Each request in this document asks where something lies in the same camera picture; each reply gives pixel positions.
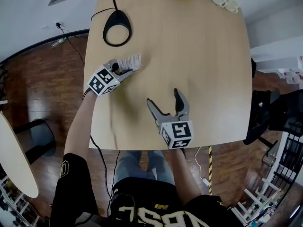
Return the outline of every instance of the black lamp base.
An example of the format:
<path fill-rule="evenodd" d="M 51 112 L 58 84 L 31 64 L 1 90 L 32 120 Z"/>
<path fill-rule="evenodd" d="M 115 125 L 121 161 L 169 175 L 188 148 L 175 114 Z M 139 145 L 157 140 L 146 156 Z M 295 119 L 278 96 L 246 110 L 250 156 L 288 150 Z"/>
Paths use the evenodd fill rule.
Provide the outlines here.
<path fill-rule="evenodd" d="M 108 31 L 110 30 L 110 28 L 116 25 L 124 26 L 125 28 L 127 28 L 129 33 L 128 38 L 121 44 L 112 44 L 107 40 Z M 113 12 L 112 15 L 108 18 L 103 30 L 104 42 L 113 47 L 120 47 L 122 45 L 125 45 L 131 39 L 132 35 L 133 35 L 132 26 L 127 15 L 121 10 L 116 10 L 115 12 Z"/>

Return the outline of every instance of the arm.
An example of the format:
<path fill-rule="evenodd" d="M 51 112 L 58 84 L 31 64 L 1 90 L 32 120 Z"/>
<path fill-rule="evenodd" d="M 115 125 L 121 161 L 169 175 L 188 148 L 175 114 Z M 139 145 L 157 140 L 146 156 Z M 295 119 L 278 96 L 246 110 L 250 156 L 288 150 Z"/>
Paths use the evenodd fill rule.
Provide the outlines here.
<path fill-rule="evenodd" d="M 94 92 L 86 94 L 68 131 L 64 154 L 73 153 L 86 159 L 96 99 Z"/>
<path fill-rule="evenodd" d="M 97 96 L 88 92 L 67 135 L 61 175 L 51 213 L 51 227 L 74 226 L 83 213 L 98 214 L 86 162 L 93 110 Z"/>
<path fill-rule="evenodd" d="M 178 196 L 183 205 L 201 195 L 181 149 L 171 149 L 170 160 Z"/>

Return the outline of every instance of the black cable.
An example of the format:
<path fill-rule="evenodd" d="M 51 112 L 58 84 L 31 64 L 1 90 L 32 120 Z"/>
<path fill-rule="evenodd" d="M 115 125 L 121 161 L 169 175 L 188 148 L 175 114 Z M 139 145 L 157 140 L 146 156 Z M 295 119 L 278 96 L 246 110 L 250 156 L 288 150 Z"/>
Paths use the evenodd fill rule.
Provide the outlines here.
<path fill-rule="evenodd" d="M 59 26 L 57 26 L 57 28 L 60 29 L 60 30 L 62 31 L 62 33 L 64 34 L 64 36 L 65 36 L 66 39 L 68 40 L 68 42 L 69 42 L 69 43 L 71 44 L 71 46 L 75 49 L 75 51 L 79 54 L 79 56 L 80 56 L 80 58 L 81 58 L 81 61 L 82 61 L 82 64 L 83 64 L 83 66 L 85 66 L 85 65 L 84 65 L 84 60 L 83 60 L 83 58 L 82 58 L 80 52 L 79 52 L 79 51 L 76 49 L 76 47 L 73 46 L 73 44 L 70 42 L 69 38 L 66 36 L 65 32 L 63 31 L 63 29 L 61 29 Z"/>
<path fill-rule="evenodd" d="M 130 194 L 127 194 L 127 193 L 120 193 L 119 196 L 126 196 L 126 197 L 131 197 L 131 199 L 133 200 L 133 204 L 134 204 L 134 218 L 133 218 L 133 221 L 132 223 L 134 223 L 135 225 L 138 223 L 138 209 L 136 207 L 136 202 L 134 200 L 134 197 Z"/>
<path fill-rule="evenodd" d="M 110 10 L 110 9 L 115 9 L 115 8 L 109 8 L 109 9 L 102 10 L 102 11 L 100 11 L 100 12 L 98 12 L 98 13 L 95 13 L 93 16 L 91 16 L 90 20 L 92 21 L 92 20 L 93 20 L 93 17 L 94 17 L 95 15 L 97 15 L 97 14 L 99 14 L 99 13 L 102 13 L 102 12 L 104 12 L 104 11 Z"/>
<path fill-rule="evenodd" d="M 84 95 L 83 95 L 83 98 L 82 98 L 82 101 L 83 101 L 83 99 L 84 99 L 84 97 L 86 96 L 86 94 L 90 91 L 91 89 L 90 88 L 88 88 L 86 91 L 85 91 L 85 93 L 84 93 Z M 100 153 L 100 155 L 101 155 L 101 158 L 102 158 L 102 161 L 103 161 L 103 164 L 104 164 L 104 170 L 105 170 L 105 189 L 106 189 L 106 192 L 107 192 L 107 194 L 108 194 L 108 196 L 109 196 L 109 199 L 110 199 L 110 201 L 112 200 L 112 198 L 111 198 L 111 195 L 109 194 L 109 190 L 108 190 L 108 186 L 107 186 L 107 167 L 106 167 L 106 164 L 105 164 L 105 160 L 104 160 L 104 158 L 103 158 L 103 154 L 102 154 L 102 151 L 101 151 L 101 149 L 100 149 L 100 147 L 95 143 L 95 141 L 94 141 L 94 139 L 92 138 L 92 136 L 90 135 L 90 140 L 91 140 L 91 142 L 93 143 L 93 145 L 98 149 L 98 151 L 99 151 L 99 153 Z"/>
<path fill-rule="evenodd" d="M 103 154 L 102 154 L 102 152 L 101 152 L 100 147 L 95 143 L 95 141 L 94 141 L 94 139 L 92 138 L 92 136 L 90 136 L 90 140 L 91 140 L 91 142 L 94 144 L 94 146 L 98 149 L 98 151 L 99 151 L 99 153 L 100 153 L 100 155 L 101 155 L 101 158 L 102 158 L 102 161 L 103 161 L 103 164 L 104 164 L 104 169 L 105 169 L 105 188 L 106 188 L 106 192 L 107 192 L 107 194 L 108 194 L 108 196 L 109 196 L 110 201 L 112 201 L 112 197 L 111 197 L 110 194 L 109 194 L 108 186 L 107 186 L 107 167 L 106 167 L 106 164 L 105 164 L 105 160 L 104 160 L 104 158 L 103 158 Z"/>
<path fill-rule="evenodd" d="M 67 30 L 67 29 L 64 29 L 64 28 L 62 28 L 62 30 L 66 30 L 68 33 L 70 33 L 71 34 L 71 32 L 69 31 L 69 30 Z"/>
<path fill-rule="evenodd" d="M 84 224 L 86 224 L 87 222 L 89 222 L 89 220 L 90 220 L 93 216 L 94 216 L 94 215 L 91 214 L 91 215 L 87 218 L 87 220 L 85 220 L 85 221 L 83 221 L 83 222 L 79 222 L 79 223 L 75 224 L 74 226 L 76 227 L 76 226 L 79 226 L 79 225 L 84 225 Z"/>
<path fill-rule="evenodd" d="M 116 172 L 116 167 L 117 167 L 117 163 L 118 163 L 118 158 L 119 158 L 120 152 L 121 152 L 121 151 L 119 151 L 119 153 L 118 153 L 118 155 L 117 155 L 116 165 L 115 165 L 115 168 L 114 168 L 114 176 L 113 176 L 113 183 L 112 183 L 111 198 L 113 198 L 113 188 L 114 188 L 115 172 Z M 110 201 L 108 201 L 108 206 L 107 206 L 107 217 L 108 217 L 108 213 L 109 213 L 109 206 L 110 206 Z"/>

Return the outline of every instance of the wooden table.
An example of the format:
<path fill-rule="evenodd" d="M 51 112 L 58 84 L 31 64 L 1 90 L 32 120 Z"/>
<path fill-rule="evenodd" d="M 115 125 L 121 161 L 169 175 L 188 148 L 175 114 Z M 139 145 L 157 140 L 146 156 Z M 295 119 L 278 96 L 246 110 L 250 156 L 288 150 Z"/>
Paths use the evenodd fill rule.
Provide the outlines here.
<path fill-rule="evenodd" d="M 190 105 L 195 131 L 190 147 L 245 139 L 252 79 L 241 12 L 228 12 L 211 0 L 116 1 L 130 18 L 133 37 L 122 47 L 110 47 L 102 33 L 113 10 L 93 18 L 84 90 L 92 73 L 110 59 L 142 53 L 143 68 L 113 93 L 97 99 L 91 129 L 95 142 L 103 149 L 166 149 L 146 99 L 164 113 L 175 114 L 175 87 Z M 112 0 L 98 0 L 95 12 L 112 6 Z M 112 41 L 125 36 L 118 27 L 110 32 Z"/>

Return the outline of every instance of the yellow and black tape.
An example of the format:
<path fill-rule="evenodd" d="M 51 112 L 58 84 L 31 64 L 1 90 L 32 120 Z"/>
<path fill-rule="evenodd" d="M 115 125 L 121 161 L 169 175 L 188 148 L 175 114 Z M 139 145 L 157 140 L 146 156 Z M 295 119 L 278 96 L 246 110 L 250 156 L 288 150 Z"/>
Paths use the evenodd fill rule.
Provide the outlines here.
<path fill-rule="evenodd" d="M 212 195 L 212 164 L 213 164 L 213 156 L 212 156 L 212 146 L 208 147 L 209 153 L 209 195 Z"/>

